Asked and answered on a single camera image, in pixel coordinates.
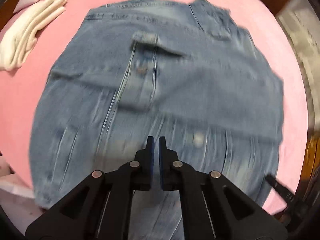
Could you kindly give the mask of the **folded white cream clothes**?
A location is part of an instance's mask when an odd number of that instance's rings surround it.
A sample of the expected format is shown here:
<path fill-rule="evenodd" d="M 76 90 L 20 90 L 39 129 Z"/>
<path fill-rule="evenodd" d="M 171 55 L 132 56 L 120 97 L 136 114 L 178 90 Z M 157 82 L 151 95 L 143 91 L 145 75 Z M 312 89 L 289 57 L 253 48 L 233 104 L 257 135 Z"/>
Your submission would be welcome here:
<path fill-rule="evenodd" d="M 60 16 L 66 3 L 67 0 L 39 1 L 20 15 L 1 40 L 1 70 L 22 67 L 37 43 L 37 32 Z"/>

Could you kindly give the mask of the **floral sliding wardrobe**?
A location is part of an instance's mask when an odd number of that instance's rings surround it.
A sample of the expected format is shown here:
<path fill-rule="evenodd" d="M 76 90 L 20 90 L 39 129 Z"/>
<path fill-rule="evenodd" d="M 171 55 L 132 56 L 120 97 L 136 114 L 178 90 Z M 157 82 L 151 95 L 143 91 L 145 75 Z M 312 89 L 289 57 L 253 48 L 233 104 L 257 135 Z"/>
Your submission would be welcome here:
<path fill-rule="evenodd" d="M 319 18 L 308 0 L 289 0 L 276 19 L 300 67 L 307 99 L 308 131 L 319 132 Z"/>

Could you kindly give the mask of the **blue denim jacket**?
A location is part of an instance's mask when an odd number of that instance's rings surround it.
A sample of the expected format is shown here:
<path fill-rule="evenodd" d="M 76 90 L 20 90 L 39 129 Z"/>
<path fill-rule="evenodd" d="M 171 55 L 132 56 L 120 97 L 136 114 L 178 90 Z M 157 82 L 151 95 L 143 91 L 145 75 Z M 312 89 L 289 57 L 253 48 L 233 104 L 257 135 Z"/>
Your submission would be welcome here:
<path fill-rule="evenodd" d="M 180 194 L 163 191 L 159 139 L 196 171 L 218 171 L 262 208 L 278 169 L 283 82 L 229 12 L 206 0 L 91 9 L 53 64 L 30 141 L 46 211 L 93 171 L 154 138 L 152 185 L 134 191 L 127 239 L 185 239 Z"/>

